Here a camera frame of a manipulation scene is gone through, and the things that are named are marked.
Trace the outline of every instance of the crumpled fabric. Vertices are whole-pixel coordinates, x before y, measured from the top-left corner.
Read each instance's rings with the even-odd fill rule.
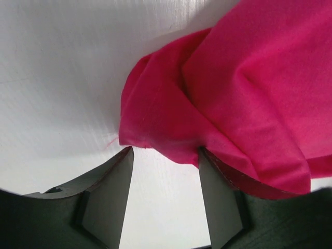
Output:
[[[332,1],[242,0],[142,58],[119,140],[195,166],[204,146],[264,184],[309,193],[311,178],[332,175]]]

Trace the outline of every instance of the red cloth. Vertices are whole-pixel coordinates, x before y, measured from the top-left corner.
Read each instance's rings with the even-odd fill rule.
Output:
[[[194,165],[205,146],[262,183],[310,192],[310,178],[332,175],[332,1],[243,0],[142,58],[119,139]]]

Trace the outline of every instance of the black object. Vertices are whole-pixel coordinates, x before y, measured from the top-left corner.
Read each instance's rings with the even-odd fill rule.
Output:
[[[126,148],[44,194],[0,190],[0,248],[118,248],[133,158],[132,148]]]
[[[199,249],[332,248],[331,188],[262,200],[234,188],[222,168],[225,164],[201,150],[199,171],[212,245]],[[129,147],[44,194],[0,190],[0,248],[118,249],[132,169]]]

